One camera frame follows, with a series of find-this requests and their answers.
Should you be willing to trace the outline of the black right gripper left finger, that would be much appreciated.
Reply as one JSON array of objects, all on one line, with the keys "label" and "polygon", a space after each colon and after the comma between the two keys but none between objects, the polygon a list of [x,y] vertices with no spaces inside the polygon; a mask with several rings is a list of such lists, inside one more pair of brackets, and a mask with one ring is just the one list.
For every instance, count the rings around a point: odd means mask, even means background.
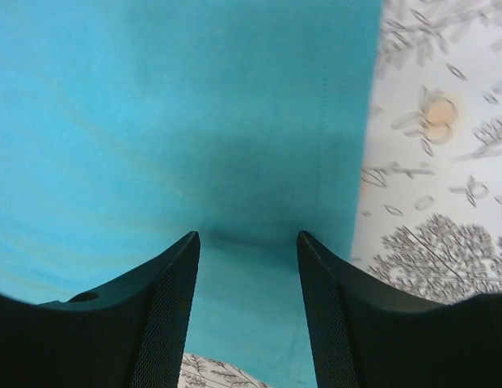
[{"label": "black right gripper left finger", "polygon": [[200,236],[67,302],[0,294],[0,387],[175,387]]}]

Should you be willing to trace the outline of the turquoise t shirt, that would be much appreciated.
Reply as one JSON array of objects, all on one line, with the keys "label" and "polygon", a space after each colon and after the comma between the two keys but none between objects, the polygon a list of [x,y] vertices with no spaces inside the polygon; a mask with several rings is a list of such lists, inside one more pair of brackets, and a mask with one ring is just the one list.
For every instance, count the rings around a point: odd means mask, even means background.
[{"label": "turquoise t shirt", "polygon": [[297,234],[349,258],[379,1],[0,1],[0,293],[64,301],[189,231],[186,349],[316,384]]}]

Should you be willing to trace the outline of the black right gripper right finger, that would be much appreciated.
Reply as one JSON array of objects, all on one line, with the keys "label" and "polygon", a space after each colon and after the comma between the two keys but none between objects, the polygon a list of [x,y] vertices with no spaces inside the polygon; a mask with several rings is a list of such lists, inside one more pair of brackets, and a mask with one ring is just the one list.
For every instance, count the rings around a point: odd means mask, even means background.
[{"label": "black right gripper right finger", "polygon": [[502,387],[502,293],[431,302],[305,231],[297,263],[318,386]]}]

